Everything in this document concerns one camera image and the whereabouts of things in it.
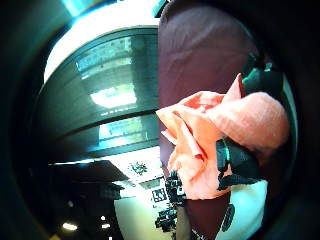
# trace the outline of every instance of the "pink towel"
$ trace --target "pink towel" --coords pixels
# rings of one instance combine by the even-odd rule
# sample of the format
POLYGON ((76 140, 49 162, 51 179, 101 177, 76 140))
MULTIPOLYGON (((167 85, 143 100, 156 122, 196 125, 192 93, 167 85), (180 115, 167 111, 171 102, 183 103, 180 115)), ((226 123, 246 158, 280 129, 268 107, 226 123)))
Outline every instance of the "pink towel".
POLYGON ((260 164, 288 138, 281 104, 264 92, 241 98, 241 80, 238 74, 226 94, 197 92, 156 112, 167 127, 164 136, 175 145, 168 169, 178 171, 188 199, 212 199, 229 191, 216 190, 215 142, 221 137, 247 147, 260 164))

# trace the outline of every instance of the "fluorescent light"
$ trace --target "fluorescent light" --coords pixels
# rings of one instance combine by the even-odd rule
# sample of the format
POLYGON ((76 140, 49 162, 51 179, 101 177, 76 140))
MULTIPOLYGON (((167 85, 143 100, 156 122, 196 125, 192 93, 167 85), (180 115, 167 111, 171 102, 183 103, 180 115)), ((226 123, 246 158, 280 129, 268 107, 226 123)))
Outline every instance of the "fluorescent light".
POLYGON ((77 226, 77 225, 74 225, 74 224, 71 224, 71 223, 64 223, 64 224, 62 225, 62 227, 63 227, 64 229, 69 230, 69 231, 75 231, 75 230, 78 229, 78 226, 77 226))
POLYGON ((102 226, 101 226, 101 228, 103 228, 103 229, 106 229, 106 228, 109 228, 109 227, 110 227, 109 223, 102 224, 102 226))
POLYGON ((84 159, 84 160, 75 161, 75 162, 53 163, 49 165, 72 165, 72 164, 81 164, 81 163, 93 163, 94 161, 95 161, 94 159, 84 159))

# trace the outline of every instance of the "dark maroon fabric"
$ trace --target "dark maroon fabric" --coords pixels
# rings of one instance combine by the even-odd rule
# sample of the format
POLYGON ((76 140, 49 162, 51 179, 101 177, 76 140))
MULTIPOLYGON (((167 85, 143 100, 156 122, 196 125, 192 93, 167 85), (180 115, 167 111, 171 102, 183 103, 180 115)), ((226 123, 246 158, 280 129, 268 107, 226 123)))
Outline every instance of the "dark maroon fabric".
MULTIPOLYGON (((224 12, 190 0, 170 2, 159 25, 159 107, 201 91, 225 93, 256 48, 238 23, 224 12)), ((160 134, 160 158, 167 165, 174 146, 160 134)), ((230 195, 188 200, 193 229, 212 239, 230 195)))

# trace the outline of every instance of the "ceiling light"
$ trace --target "ceiling light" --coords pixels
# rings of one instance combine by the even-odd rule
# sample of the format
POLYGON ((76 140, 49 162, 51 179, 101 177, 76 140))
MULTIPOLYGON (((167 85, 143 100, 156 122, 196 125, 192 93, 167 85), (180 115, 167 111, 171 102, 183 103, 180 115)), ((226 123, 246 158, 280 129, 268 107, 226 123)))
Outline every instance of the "ceiling light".
POLYGON ((103 228, 103 229, 106 229, 106 228, 109 228, 109 227, 110 227, 109 223, 102 224, 102 226, 101 226, 101 228, 103 228))
POLYGON ((74 225, 74 224, 71 224, 71 223, 64 223, 64 224, 62 225, 62 227, 63 227, 64 229, 69 230, 69 231, 75 231, 75 230, 78 229, 78 226, 77 226, 77 225, 74 225))

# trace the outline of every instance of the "pink cloth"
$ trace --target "pink cloth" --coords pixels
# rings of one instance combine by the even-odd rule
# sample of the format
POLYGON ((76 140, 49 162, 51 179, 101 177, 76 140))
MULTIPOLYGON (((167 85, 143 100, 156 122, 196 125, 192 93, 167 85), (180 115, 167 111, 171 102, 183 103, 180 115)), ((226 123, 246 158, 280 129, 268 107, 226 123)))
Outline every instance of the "pink cloth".
POLYGON ((175 145, 168 169, 178 171, 188 199, 212 199, 229 191, 216 190, 218 139, 230 137, 263 164, 288 138, 281 104, 264 92, 241 98, 240 83, 238 74, 226 94, 200 91, 156 112, 167 127, 164 136, 175 145))

